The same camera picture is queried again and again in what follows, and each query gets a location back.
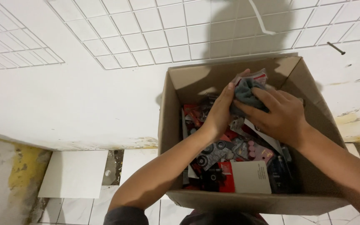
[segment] screw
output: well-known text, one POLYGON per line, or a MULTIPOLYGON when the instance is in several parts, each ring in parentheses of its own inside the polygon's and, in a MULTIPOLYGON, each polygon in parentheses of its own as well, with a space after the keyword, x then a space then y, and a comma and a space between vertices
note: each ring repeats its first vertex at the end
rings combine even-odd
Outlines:
POLYGON ((339 48, 335 47, 332 43, 327 42, 328 45, 332 46, 334 49, 336 49, 337 51, 339 51, 342 55, 345 54, 345 52, 341 51, 339 48))

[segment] cardboard box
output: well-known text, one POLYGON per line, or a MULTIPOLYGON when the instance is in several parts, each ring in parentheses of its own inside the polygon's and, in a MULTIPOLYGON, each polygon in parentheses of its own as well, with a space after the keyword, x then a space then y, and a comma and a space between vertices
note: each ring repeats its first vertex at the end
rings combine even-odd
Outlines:
MULTIPOLYGON (((158 154, 182 140, 181 105, 196 104, 207 92, 220 91, 245 69, 266 68, 268 84, 305 102, 306 120, 339 146, 344 142, 326 102, 302 57, 262 59, 249 62, 205 64, 169 68, 166 73, 159 117, 158 154)), ((349 203, 338 186, 294 149, 303 194, 241 194, 182 190, 182 174, 166 193, 177 205, 198 210, 238 210, 289 215, 321 215, 349 203)))

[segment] white cable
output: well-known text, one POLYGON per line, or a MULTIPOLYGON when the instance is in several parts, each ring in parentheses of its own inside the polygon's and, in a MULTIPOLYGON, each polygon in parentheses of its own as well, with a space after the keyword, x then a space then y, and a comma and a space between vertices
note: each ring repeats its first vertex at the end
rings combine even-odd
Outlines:
POLYGON ((258 18, 258 22, 259 22, 259 25, 260 25, 260 28, 262 29, 262 32, 265 33, 265 34, 270 34, 270 35, 275 35, 276 32, 273 32, 273 31, 268 31, 265 29, 265 25, 263 24, 263 21, 262 21, 262 18, 260 17, 260 14, 255 6, 255 3, 253 2, 253 0, 248 0, 250 3, 251 3, 251 6, 253 7, 254 9, 254 12, 255 12, 255 15, 256 17, 258 18))

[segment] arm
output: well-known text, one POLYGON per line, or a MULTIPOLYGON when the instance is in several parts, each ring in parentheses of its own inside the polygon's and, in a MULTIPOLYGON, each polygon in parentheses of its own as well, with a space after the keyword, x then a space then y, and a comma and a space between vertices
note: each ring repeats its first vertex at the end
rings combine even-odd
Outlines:
POLYGON ((346 199, 360 212, 360 159, 310 126, 302 103, 281 90, 253 88, 269 113, 235 102, 267 135, 298 150, 318 169, 342 186, 346 199))
POLYGON ((108 211, 120 206, 146 209, 161 198, 184 168, 222 136, 230 123, 233 96, 234 84, 231 83, 215 101, 204 125, 136 171, 113 195, 108 211))

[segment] left hand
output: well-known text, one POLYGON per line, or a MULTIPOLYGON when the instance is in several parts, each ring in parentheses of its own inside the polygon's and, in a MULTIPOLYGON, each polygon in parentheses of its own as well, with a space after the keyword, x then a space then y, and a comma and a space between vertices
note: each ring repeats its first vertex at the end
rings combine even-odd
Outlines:
POLYGON ((234 84, 229 83, 213 104, 207 118, 200 128, 211 142, 217 141, 231 122, 230 105, 234 97, 234 84))

